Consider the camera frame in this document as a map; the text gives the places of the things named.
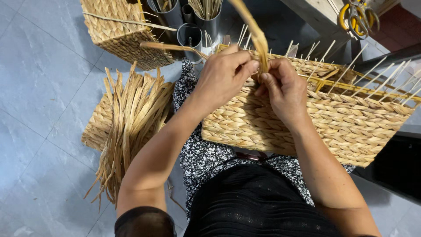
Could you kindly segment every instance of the black top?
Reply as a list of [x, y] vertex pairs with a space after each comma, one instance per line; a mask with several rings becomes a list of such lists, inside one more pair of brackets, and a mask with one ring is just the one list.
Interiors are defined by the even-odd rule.
[[[137, 207], [115, 223], [117, 237], [175, 236], [172, 218]], [[184, 236], [340, 236], [280, 173], [245, 164], [219, 173], [196, 193]]]

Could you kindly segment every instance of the black sleeve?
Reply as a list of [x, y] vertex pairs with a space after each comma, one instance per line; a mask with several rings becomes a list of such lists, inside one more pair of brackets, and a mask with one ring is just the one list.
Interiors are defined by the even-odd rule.
[[175, 237], [173, 219], [155, 207], [136, 207], [121, 215], [114, 225], [116, 237]]

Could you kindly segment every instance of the woman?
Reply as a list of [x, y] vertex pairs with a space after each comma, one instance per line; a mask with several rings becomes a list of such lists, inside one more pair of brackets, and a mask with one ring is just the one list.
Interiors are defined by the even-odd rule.
[[342, 166], [324, 145], [306, 111], [306, 81], [286, 59], [269, 61], [256, 96], [269, 93], [298, 158], [243, 160], [229, 146], [202, 140], [202, 119], [233, 98], [258, 67], [237, 45], [211, 56], [198, 81], [183, 61], [176, 114], [139, 151], [121, 184], [116, 236], [176, 235], [164, 182], [178, 155], [187, 189], [185, 236], [380, 236], [347, 173], [354, 167]]

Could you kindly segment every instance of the hand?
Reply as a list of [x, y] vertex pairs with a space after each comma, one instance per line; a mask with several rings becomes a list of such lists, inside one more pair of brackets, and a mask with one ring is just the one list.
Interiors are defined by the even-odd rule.
[[291, 132], [309, 121], [307, 82], [298, 76], [287, 59], [269, 60], [269, 73], [262, 73], [260, 77], [263, 84], [255, 95], [262, 96], [269, 91], [273, 111]]
[[241, 90], [247, 78], [257, 71], [258, 67], [259, 62], [251, 60], [248, 51], [238, 51], [237, 44], [212, 55], [188, 98], [189, 102], [194, 102], [195, 112], [204, 118], [225, 105]]

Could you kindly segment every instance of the wooden table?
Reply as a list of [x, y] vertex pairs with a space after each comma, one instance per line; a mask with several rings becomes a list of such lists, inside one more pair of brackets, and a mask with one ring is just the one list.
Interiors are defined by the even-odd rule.
[[[328, 0], [281, 1], [320, 34], [320, 37], [316, 40], [316, 42], [320, 40], [320, 44], [315, 51], [313, 51], [312, 58], [322, 57], [333, 40], [336, 40], [334, 47], [327, 55], [328, 58], [352, 38], [352, 36], [345, 32], [337, 23], [338, 15]], [[347, 2], [347, 0], [344, 0], [344, 2], [342, 0], [332, 1], [337, 6], [338, 10], [341, 10], [344, 6], [344, 2]], [[400, 0], [366, 0], [367, 6], [374, 9], [379, 16], [399, 2]], [[308, 52], [309, 47], [304, 48], [302, 51]]]

